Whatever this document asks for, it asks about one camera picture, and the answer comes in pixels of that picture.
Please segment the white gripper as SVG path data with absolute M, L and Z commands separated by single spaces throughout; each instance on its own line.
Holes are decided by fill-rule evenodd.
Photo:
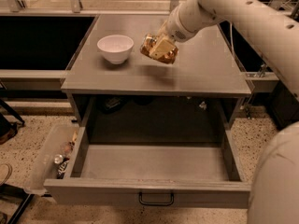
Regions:
M 212 24 L 212 16 L 198 0 L 187 0 L 178 5 L 162 26 L 162 34 L 177 42 L 186 42 Z M 173 55 L 174 44 L 166 36 L 160 36 L 150 46 L 149 56 L 155 60 Z

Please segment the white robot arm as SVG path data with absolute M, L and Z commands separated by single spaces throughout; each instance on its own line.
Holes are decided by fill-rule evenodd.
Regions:
M 258 0 L 187 0 L 158 32 L 149 56 L 172 56 L 217 21 L 229 21 L 259 51 L 293 96 L 299 95 L 299 26 Z M 248 224 L 299 224 L 299 123 L 277 133 L 258 161 L 249 195 Z

